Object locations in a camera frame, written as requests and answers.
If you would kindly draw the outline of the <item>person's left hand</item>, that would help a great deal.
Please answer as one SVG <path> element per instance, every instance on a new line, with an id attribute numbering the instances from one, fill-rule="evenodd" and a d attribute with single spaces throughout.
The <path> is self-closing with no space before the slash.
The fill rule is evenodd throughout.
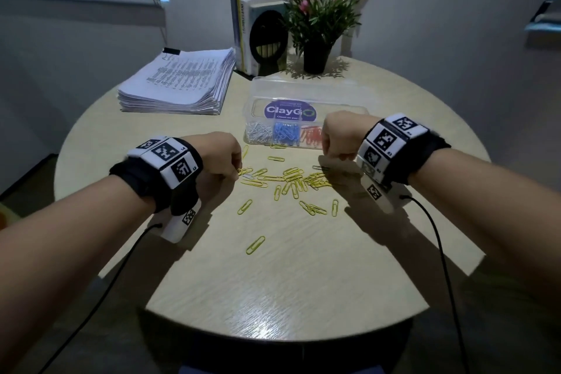
<path id="1" fill-rule="evenodd" d="M 202 159 L 204 170 L 228 179 L 228 161 L 231 151 L 235 148 L 241 148 L 238 140 L 232 134 L 213 131 L 207 134 L 183 136 L 182 139 L 197 151 Z"/>

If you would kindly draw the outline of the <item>person's right hand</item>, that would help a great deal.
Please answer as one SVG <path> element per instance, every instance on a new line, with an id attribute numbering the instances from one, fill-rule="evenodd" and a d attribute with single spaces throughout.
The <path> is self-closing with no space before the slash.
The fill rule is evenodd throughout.
<path id="1" fill-rule="evenodd" d="M 322 135 L 335 135 L 340 140 L 340 160 L 354 161 L 367 133 L 382 118 L 346 110 L 326 115 Z"/>

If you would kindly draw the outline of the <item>person's left forearm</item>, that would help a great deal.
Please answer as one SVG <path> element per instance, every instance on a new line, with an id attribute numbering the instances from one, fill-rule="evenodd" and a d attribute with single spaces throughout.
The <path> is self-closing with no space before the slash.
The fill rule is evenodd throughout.
<path id="1" fill-rule="evenodd" d="M 110 175 L 0 231 L 0 370 L 18 363 L 155 208 Z"/>

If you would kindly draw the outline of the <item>person's right forearm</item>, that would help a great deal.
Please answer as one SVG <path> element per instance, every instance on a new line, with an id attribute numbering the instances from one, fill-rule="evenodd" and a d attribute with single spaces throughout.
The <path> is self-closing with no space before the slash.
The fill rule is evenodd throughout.
<path id="1" fill-rule="evenodd" d="M 435 151 L 408 182 L 561 316 L 561 193 L 450 148 Z"/>

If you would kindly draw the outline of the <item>heap of red paper clips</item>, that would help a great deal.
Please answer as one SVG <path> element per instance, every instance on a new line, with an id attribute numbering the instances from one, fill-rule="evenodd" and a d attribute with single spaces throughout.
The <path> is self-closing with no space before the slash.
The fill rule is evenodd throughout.
<path id="1" fill-rule="evenodd" d="M 299 146 L 301 148 L 310 148 L 314 150 L 322 149 L 322 127 L 310 126 L 301 127 L 299 135 Z"/>

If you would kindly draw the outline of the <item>heap of silver paper clips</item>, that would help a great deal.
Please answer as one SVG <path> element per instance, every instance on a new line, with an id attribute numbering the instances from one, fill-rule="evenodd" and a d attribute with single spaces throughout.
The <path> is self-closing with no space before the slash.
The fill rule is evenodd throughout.
<path id="1" fill-rule="evenodd" d="M 248 144 L 270 145 L 273 143 L 273 125 L 267 122 L 247 122 L 245 141 Z"/>

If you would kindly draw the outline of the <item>heap of blue paper clips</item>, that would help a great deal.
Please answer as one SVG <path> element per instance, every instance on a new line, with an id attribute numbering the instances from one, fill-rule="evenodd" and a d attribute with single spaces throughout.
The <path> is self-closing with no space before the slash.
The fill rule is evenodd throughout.
<path id="1" fill-rule="evenodd" d="M 298 123 L 276 122 L 273 126 L 272 143 L 298 147 L 301 127 Z"/>

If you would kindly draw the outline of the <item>scattered yellow paper clips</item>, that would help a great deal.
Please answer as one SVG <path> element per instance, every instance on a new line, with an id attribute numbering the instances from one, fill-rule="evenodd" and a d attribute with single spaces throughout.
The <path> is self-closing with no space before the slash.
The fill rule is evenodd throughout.
<path id="1" fill-rule="evenodd" d="M 274 186 L 273 200 L 280 201 L 281 196 L 291 193 L 293 199 L 298 201 L 306 213 L 311 216 L 320 214 L 337 217 L 340 211 L 340 201 L 333 199 L 330 209 L 323 208 L 313 203 L 305 202 L 301 199 L 300 194 L 309 192 L 310 190 L 318 191 L 322 188 L 331 188 L 333 185 L 327 179 L 326 172 L 328 167 L 320 165 L 312 166 L 313 172 L 306 175 L 305 170 L 300 167 L 290 167 L 279 175 L 268 175 L 268 169 L 263 167 L 255 170 L 253 167 L 242 167 L 237 169 L 241 184 L 245 186 L 253 186 L 260 189 L 266 189 L 269 184 Z"/>

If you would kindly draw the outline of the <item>clear plastic box, purple label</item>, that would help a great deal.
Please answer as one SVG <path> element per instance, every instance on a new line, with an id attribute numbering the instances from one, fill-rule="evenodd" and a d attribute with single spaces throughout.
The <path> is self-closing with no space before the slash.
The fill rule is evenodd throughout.
<path id="1" fill-rule="evenodd" d="M 326 115 L 340 110 L 368 114 L 366 89 L 346 83 L 321 84 L 312 80 L 260 77 L 251 82 L 243 115 L 245 127 L 247 122 L 267 122 L 273 127 L 276 122 L 323 127 Z M 301 148 L 272 143 L 264 146 Z"/>

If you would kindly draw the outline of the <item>black wrist tracker, white markers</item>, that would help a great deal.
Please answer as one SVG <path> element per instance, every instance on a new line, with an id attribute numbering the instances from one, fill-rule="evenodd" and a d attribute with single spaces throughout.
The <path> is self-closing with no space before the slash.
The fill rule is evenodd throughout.
<path id="1" fill-rule="evenodd" d="M 125 181 L 139 197 L 154 200 L 154 214 L 163 223 L 160 236 L 176 244 L 200 211 L 196 179 L 202 167 L 202 159 L 191 144 L 156 136 L 128 151 L 109 174 Z"/>
<path id="2" fill-rule="evenodd" d="M 361 186 L 383 213 L 392 214 L 411 196 L 405 189 L 410 176 L 434 152 L 450 148 L 438 133 L 403 113 L 385 117 L 368 131 L 357 153 Z"/>

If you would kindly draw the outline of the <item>black plant pot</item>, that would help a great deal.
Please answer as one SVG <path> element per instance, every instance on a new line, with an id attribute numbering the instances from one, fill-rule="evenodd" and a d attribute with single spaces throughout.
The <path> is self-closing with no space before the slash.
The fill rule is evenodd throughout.
<path id="1" fill-rule="evenodd" d="M 304 44 L 304 72 L 310 75 L 324 73 L 333 43 L 310 40 Z"/>

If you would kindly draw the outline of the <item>stack of printed paper sheets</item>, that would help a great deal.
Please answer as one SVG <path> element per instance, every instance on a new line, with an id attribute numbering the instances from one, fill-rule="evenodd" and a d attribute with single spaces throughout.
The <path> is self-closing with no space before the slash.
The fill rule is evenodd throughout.
<path id="1" fill-rule="evenodd" d="M 160 53 L 117 87 L 121 111 L 220 115 L 235 64 L 232 47 Z"/>

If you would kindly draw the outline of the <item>black bookend with oval cut-out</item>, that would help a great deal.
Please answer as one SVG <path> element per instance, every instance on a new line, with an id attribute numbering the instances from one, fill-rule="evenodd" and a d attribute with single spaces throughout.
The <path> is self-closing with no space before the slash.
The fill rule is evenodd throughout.
<path id="1" fill-rule="evenodd" d="M 252 77 L 265 77 L 286 68 L 288 30 L 284 25 L 285 9 L 285 1 L 252 8 L 255 22 L 250 32 L 250 50 L 258 65 L 257 75 Z"/>

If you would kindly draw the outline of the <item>pink flower artificial plant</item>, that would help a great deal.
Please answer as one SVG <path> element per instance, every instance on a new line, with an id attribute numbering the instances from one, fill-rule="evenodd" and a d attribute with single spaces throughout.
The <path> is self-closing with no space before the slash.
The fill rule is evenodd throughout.
<path id="1" fill-rule="evenodd" d="M 359 26 L 365 0 L 288 0 L 284 26 L 296 55 L 307 49 L 330 51 Z"/>

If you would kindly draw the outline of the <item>white book with yellow spine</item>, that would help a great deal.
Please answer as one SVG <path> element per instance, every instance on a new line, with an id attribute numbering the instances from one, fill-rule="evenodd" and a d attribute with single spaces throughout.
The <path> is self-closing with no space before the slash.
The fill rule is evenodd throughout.
<path id="1" fill-rule="evenodd" d="M 255 22 L 252 8 L 280 0 L 230 0 L 233 20 L 236 68 L 246 75 L 256 76 L 258 65 L 251 55 L 250 32 Z"/>

